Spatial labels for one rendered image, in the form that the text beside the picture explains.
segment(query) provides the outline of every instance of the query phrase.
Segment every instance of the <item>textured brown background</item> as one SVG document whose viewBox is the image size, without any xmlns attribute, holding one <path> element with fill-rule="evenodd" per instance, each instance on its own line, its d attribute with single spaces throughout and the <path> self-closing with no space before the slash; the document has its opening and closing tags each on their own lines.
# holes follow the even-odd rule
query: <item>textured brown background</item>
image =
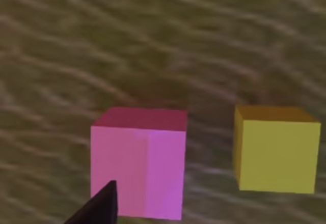
<svg viewBox="0 0 326 224">
<path fill-rule="evenodd" d="M 120 104 L 188 107 L 182 223 L 325 224 L 324 129 L 314 196 L 239 192 L 231 172 L 236 100 L 325 122 L 325 72 L 326 0 L 1 0 L 0 223 L 77 210 L 90 125 Z"/>
</svg>

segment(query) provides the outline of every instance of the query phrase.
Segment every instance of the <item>pink box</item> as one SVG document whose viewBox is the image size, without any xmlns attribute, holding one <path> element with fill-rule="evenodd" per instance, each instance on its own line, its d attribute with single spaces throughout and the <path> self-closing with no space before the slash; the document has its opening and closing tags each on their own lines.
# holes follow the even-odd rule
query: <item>pink box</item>
<svg viewBox="0 0 326 224">
<path fill-rule="evenodd" d="M 181 220 L 187 112 L 113 107 L 91 127 L 91 196 L 117 180 L 119 216 Z"/>
</svg>

